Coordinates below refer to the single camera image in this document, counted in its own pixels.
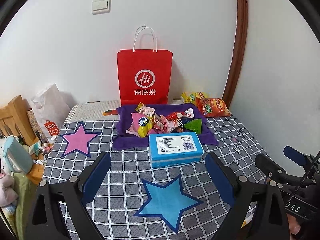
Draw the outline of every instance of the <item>plush toy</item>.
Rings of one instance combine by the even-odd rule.
[[[14,178],[1,171],[0,173],[0,207],[7,206],[18,198],[13,190]]]

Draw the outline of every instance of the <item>hi logo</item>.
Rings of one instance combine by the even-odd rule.
[[[155,82],[155,74],[148,69],[140,70],[135,77],[135,82],[139,87],[148,88]]]

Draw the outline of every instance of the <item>wooden chair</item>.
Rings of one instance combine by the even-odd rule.
[[[21,96],[13,98],[7,106],[0,108],[0,134],[22,136],[31,146],[36,139],[28,116],[25,102]]]

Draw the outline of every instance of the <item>cardboard box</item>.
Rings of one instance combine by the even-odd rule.
[[[203,153],[195,132],[149,135],[149,154],[153,168],[198,162]]]

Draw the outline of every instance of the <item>green fabric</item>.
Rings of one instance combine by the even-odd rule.
[[[33,184],[23,173],[15,173],[14,191],[18,194],[18,204],[15,213],[15,225],[17,237],[24,240],[24,231],[29,219],[29,211],[36,193],[37,186]]]
[[[7,222],[9,223],[10,227],[12,228],[15,235],[17,235],[16,227],[14,224],[14,213],[7,212],[4,208],[2,209]]]
[[[188,130],[194,131],[197,134],[201,134],[201,128],[202,128],[202,120],[201,119],[195,119],[188,123],[185,123],[183,125],[183,128],[186,128]]]

